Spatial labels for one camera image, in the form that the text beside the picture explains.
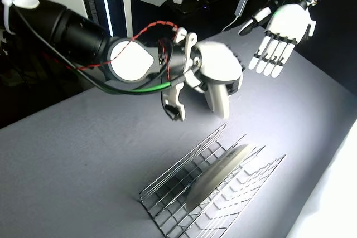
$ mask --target table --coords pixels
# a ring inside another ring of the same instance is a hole
[[[263,29],[226,43],[248,66]],[[185,122],[171,122],[159,95],[91,89],[0,130],[0,236],[161,237],[139,191],[224,121],[203,95],[183,92]],[[227,237],[285,237],[357,118],[357,99],[298,53],[277,79],[245,71],[230,98],[221,143],[286,154]]]

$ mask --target light strip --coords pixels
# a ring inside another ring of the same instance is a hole
[[[113,36],[112,20],[110,19],[108,0],[104,0],[105,13],[107,14],[107,20],[109,25],[110,35]]]

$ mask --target plate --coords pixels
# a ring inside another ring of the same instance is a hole
[[[186,200],[187,213],[199,206],[254,150],[253,145],[241,145],[225,152],[192,186]]]

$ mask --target white strap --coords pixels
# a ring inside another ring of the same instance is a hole
[[[9,23],[9,13],[10,7],[12,6],[14,0],[1,0],[1,3],[4,5],[4,25],[5,29],[8,33],[14,35],[15,33],[10,30]]]

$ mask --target wire basket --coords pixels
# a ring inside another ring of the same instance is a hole
[[[255,148],[191,213],[186,197],[204,170],[227,150],[218,142],[227,123],[204,139],[140,193],[140,202],[164,237],[222,237],[285,156],[257,167]],[[242,136],[230,148],[235,148]]]

